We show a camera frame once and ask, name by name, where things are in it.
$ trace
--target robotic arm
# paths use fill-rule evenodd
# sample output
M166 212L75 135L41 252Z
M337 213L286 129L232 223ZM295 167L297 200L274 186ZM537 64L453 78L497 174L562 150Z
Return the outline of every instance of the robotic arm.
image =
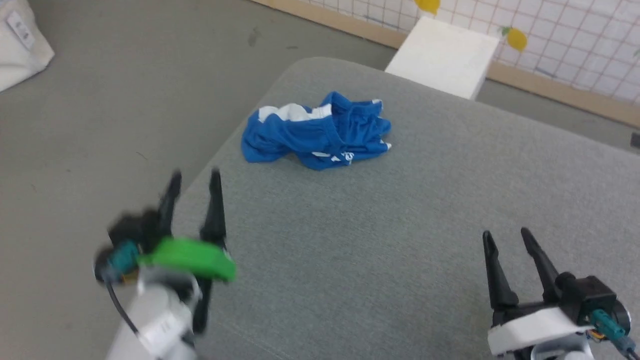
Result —
M493 309L488 333L491 353L513 354L516 360L592 360L589 340L610 341L626 359L640 360L628 337L631 318L617 295L595 276L582 279L558 274L531 232L522 239L533 258L542 301L519 304L498 260L498 248L489 231L483 234L484 260Z
M220 172L214 169L200 239L174 238L173 208L182 176L174 173L157 210L124 215L109 229L113 244L99 252L96 280L123 318L107 360L195 360L196 336L207 326L213 281L232 281L236 265L225 245ZM114 284L137 282L124 310Z

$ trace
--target gray floor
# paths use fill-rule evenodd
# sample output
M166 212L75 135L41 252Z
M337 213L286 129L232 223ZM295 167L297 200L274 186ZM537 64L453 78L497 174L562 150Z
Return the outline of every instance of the gray floor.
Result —
M394 53L245 0L31 5L58 55L0 94L3 359L104 357L119 321L91 271L106 225L155 203L174 168L189 184L294 61L382 69ZM630 128L546 99L487 82L479 100L629 149Z

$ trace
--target teal connector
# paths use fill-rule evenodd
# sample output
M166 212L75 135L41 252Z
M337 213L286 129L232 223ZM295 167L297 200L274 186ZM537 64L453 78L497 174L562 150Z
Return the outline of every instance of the teal connector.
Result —
M636 343L626 336L625 330L603 310L598 309L592 312L591 324L596 327L597 332L611 341L622 356L630 359L629 355L635 354Z
M620 339L625 335L625 330L601 309L591 313L591 324L596 327L596 331L611 341Z
M117 276L133 271L138 264L140 252L133 241L121 243L109 257L109 265Z

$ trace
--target yellow lemon pattern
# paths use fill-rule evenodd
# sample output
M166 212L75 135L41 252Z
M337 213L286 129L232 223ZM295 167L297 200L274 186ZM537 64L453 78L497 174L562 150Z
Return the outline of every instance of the yellow lemon pattern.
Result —
M502 36L507 37L507 44L513 49L522 52L524 48L527 47L527 37L522 31L512 28L511 26L503 26L500 28L500 31L502 32Z
M438 8L440 7L440 0L415 0L415 4L424 11L438 15Z

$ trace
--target wooden baseboard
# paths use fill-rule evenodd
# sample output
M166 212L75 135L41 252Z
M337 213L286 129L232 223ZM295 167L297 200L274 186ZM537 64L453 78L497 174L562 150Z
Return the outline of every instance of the wooden baseboard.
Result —
M406 38L405 34L398 31L369 24L300 0L252 1L394 49L400 48ZM497 62L491 64L487 78L640 128L640 108L604 95L576 90L549 78Z

